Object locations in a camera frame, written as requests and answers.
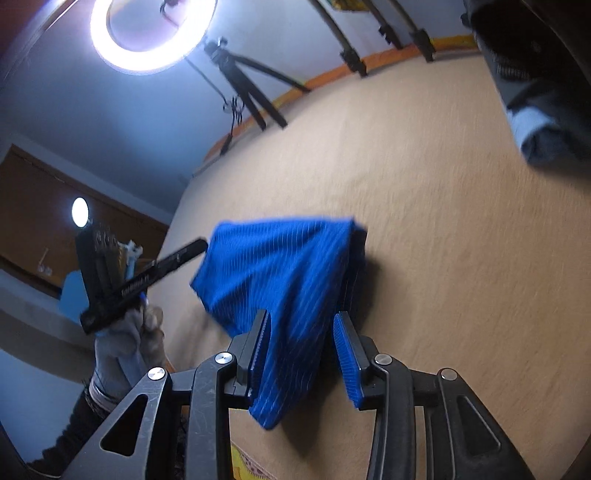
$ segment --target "tripod leg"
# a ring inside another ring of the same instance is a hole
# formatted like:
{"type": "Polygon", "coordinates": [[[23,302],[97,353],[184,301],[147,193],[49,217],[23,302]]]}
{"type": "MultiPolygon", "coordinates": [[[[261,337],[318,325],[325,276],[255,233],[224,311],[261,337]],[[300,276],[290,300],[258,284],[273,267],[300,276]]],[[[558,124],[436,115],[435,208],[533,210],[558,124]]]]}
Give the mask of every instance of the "tripod leg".
{"type": "Polygon", "coordinates": [[[371,12],[371,14],[375,17],[375,19],[378,21],[378,23],[380,25],[378,31],[379,31],[380,35],[382,35],[384,37],[384,40],[388,44],[393,44],[397,50],[402,50],[404,48],[402,42],[400,42],[400,39],[398,38],[398,36],[396,35],[396,32],[392,28],[392,25],[390,25],[388,23],[388,21],[382,15],[382,12],[378,10],[378,7],[375,6],[375,4],[372,2],[372,0],[361,0],[361,1],[368,8],[368,10],[371,12]]]}
{"type": "Polygon", "coordinates": [[[310,89],[307,86],[302,85],[300,82],[297,82],[294,79],[289,78],[286,75],[283,75],[281,72],[278,72],[266,65],[263,65],[262,63],[258,63],[253,59],[243,57],[242,55],[234,55],[233,53],[231,53],[230,56],[234,61],[237,61],[238,63],[243,63],[247,67],[250,67],[254,70],[258,70],[259,72],[265,73],[270,77],[276,78],[277,80],[287,83],[288,85],[291,85],[292,87],[295,87],[304,93],[309,93],[310,91],[310,89]]]}
{"type": "Polygon", "coordinates": [[[235,83],[239,83],[241,88],[249,95],[254,98],[264,110],[271,116],[271,118],[279,124],[281,128],[287,127],[287,121],[285,118],[278,112],[275,106],[271,103],[271,101],[262,93],[258,87],[252,83],[250,78],[248,78],[244,72],[239,69],[236,64],[230,58],[228,63],[225,66],[228,69],[228,72],[231,73],[231,77],[235,83]]]}
{"type": "Polygon", "coordinates": [[[265,128],[267,128],[265,119],[262,117],[258,108],[256,108],[256,105],[253,103],[248,91],[248,87],[247,85],[244,85],[243,79],[241,79],[240,76],[236,77],[236,72],[229,65],[225,65],[223,67],[220,66],[220,70],[224,74],[224,77],[226,77],[228,83],[232,85],[234,90],[236,90],[236,93],[240,96],[240,98],[244,102],[244,106],[248,108],[248,111],[251,113],[252,117],[255,119],[255,122],[258,124],[260,129],[264,130],[265,128]]]}
{"type": "Polygon", "coordinates": [[[400,15],[400,17],[402,18],[402,21],[404,21],[404,23],[408,27],[410,36],[413,39],[413,43],[423,54],[425,60],[427,60],[428,62],[433,61],[435,47],[433,46],[433,43],[431,43],[431,39],[429,38],[427,31],[424,28],[421,28],[420,30],[418,29],[413,19],[410,18],[410,15],[406,12],[404,7],[400,5],[398,0],[389,0],[389,2],[392,4],[398,15],[400,15]]]}
{"type": "Polygon", "coordinates": [[[324,9],[319,0],[309,0],[309,2],[316,9],[318,14],[322,17],[322,20],[324,20],[324,23],[326,23],[333,35],[342,45],[343,51],[341,52],[340,56],[349,67],[349,70],[351,70],[354,73],[358,72],[361,77],[367,77],[368,71],[367,67],[365,66],[365,63],[363,63],[363,61],[359,58],[359,54],[349,43],[349,40],[347,40],[347,37],[345,37],[345,34],[339,28],[339,26],[336,24],[333,18],[324,9]]]}

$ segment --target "wall light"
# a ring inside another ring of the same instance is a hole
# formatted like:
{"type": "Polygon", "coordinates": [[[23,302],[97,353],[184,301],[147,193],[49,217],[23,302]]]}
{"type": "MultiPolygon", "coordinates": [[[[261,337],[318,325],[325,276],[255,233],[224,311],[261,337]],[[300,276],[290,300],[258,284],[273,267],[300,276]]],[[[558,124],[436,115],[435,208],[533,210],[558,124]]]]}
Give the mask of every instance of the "wall light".
{"type": "Polygon", "coordinates": [[[78,197],[72,205],[72,219],[76,226],[84,227],[88,223],[88,205],[84,198],[78,197]]]}

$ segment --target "metal screw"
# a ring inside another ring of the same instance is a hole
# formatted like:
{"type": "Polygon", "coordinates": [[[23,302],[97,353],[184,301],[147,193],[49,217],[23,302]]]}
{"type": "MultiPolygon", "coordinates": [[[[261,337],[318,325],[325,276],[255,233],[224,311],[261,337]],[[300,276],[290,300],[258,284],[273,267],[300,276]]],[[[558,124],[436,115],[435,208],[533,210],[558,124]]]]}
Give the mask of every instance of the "metal screw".
{"type": "Polygon", "coordinates": [[[160,380],[166,375],[166,370],[162,367],[154,367],[148,372],[148,378],[150,380],[160,380]]]}
{"type": "Polygon", "coordinates": [[[385,353],[378,353],[374,360],[378,365],[389,365],[392,363],[392,357],[385,353]]]}
{"type": "Polygon", "coordinates": [[[444,368],[441,371],[441,377],[443,377],[444,380],[453,381],[457,378],[457,372],[453,368],[444,368]]]}
{"type": "Polygon", "coordinates": [[[216,355],[216,362],[221,365],[228,364],[232,361],[233,355],[229,352],[222,352],[216,355]]]}

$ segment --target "orange wall trim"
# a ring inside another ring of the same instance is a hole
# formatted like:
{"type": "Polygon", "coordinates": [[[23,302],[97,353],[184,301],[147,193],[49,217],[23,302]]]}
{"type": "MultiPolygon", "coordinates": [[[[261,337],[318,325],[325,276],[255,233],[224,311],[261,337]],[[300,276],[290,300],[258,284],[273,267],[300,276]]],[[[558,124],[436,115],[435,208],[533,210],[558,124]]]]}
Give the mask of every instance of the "orange wall trim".
{"type": "MultiPolygon", "coordinates": [[[[457,35],[455,37],[445,37],[445,38],[434,38],[433,45],[438,52],[441,51],[449,51],[449,50],[474,50],[477,48],[476,42],[471,35],[457,35]]],[[[372,53],[367,57],[363,58],[363,61],[367,65],[368,71],[377,69],[380,67],[384,67],[386,65],[392,65],[394,63],[398,63],[399,61],[408,60],[414,57],[419,57],[421,53],[419,52],[418,48],[415,45],[409,45],[402,50],[395,50],[393,48],[389,50],[384,50],[377,53],[372,53]]],[[[337,67],[333,70],[329,70],[328,72],[321,73],[317,77],[314,77],[308,80],[305,85],[310,89],[314,90],[324,85],[328,85],[329,83],[335,82],[347,75],[351,75],[351,71],[347,67],[347,65],[343,64],[340,67],[337,67]]],[[[279,98],[276,98],[273,101],[273,105],[277,108],[287,105],[299,97],[304,95],[301,91],[292,88],[288,92],[285,92],[279,98]]],[[[263,117],[267,116],[266,112],[261,112],[263,117]]],[[[249,117],[245,122],[234,127],[233,136],[234,138],[238,137],[242,133],[244,133],[250,127],[255,126],[256,123],[252,117],[249,117]]],[[[218,140],[214,146],[207,152],[205,155],[205,159],[203,160],[202,167],[205,167],[213,158],[215,158],[226,140],[226,135],[224,135],[220,140],[218,140]]]]}

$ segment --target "sleeve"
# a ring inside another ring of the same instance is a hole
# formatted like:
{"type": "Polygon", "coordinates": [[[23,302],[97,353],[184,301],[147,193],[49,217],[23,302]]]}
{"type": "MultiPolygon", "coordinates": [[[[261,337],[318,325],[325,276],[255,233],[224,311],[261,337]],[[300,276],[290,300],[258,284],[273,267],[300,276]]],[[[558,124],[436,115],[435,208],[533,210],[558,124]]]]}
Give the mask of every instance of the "sleeve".
{"type": "Polygon", "coordinates": [[[43,450],[41,458],[29,463],[29,468],[43,475],[60,476],[108,414],[93,402],[85,387],[56,444],[43,450]]]}

